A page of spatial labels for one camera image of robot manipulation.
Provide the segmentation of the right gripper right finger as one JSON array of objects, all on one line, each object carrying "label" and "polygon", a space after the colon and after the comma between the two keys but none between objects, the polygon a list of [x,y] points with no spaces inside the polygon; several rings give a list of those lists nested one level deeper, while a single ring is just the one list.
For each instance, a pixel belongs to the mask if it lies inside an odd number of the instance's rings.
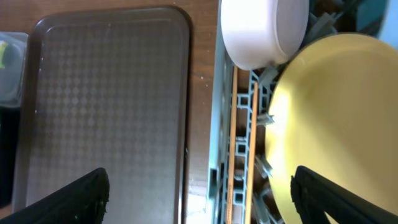
[{"label": "right gripper right finger", "polygon": [[313,170],[298,166],[290,193],[303,223],[397,223],[397,215],[340,187]]}]

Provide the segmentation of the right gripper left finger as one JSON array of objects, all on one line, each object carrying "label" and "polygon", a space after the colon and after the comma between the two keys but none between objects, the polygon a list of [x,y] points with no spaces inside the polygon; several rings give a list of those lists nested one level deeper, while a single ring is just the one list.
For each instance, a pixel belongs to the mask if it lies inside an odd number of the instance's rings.
[{"label": "right gripper left finger", "polygon": [[1,220],[1,224],[103,222],[109,201],[109,179],[102,167]]}]

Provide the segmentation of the wooden chopstick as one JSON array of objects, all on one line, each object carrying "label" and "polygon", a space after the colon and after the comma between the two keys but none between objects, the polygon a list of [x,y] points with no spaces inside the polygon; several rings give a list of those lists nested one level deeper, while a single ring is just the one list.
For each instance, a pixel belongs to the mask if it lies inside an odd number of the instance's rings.
[{"label": "wooden chopstick", "polygon": [[236,113],[238,94],[238,67],[233,67],[233,86],[231,96],[231,118],[230,118],[230,140],[229,140],[229,161],[228,161],[228,189],[226,204],[226,224],[232,224],[233,217],[233,189],[234,189],[234,160],[236,144]]},{"label": "wooden chopstick", "polygon": [[244,224],[251,224],[251,207],[252,207],[251,204],[252,204],[252,191],[253,191],[253,182],[254,182],[254,161],[256,155],[257,109],[258,109],[258,82],[255,82],[253,99],[252,99],[251,135],[249,142],[246,210],[245,210]]}]

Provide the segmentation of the yellow plate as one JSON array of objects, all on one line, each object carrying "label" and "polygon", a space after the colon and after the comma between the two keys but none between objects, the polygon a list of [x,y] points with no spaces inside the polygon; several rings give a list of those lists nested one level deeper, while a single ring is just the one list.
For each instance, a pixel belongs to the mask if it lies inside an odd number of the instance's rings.
[{"label": "yellow plate", "polygon": [[271,189],[286,223],[300,223],[290,180],[305,166],[397,213],[397,50],[338,34],[305,47],[275,88],[266,127]]}]

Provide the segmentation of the pink white bowl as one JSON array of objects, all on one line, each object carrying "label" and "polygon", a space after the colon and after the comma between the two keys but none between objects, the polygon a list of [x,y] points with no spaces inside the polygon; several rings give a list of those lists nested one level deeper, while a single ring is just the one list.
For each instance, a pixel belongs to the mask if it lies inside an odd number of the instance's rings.
[{"label": "pink white bowl", "polygon": [[287,62],[301,46],[309,0],[224,0],[221,33],[226,51],[242,70]]}]

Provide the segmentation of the yellow green snack wrapper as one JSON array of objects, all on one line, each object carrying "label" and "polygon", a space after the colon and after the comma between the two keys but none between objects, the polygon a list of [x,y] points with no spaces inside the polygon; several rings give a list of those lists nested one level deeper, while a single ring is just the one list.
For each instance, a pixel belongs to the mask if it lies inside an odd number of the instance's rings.
[{"label": "yellow green snack wrapper", "polygon": [[4,56],[5,56],[6,49],[8,48],[8,46],[9,46],[9,44],[6,41],[2,40],[0,42],[0,68],[2,68],[2,69],[4,69],[6,67],[3,60],[4,60]]}]

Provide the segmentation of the light blue bowl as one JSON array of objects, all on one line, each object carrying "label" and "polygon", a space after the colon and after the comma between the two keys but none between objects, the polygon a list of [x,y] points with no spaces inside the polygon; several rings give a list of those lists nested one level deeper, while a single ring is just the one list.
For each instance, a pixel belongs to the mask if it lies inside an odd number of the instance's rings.
[{"label": "light blue bowl", "polygon": [[397,50],[397,0],[387,0],[377,38]]}]

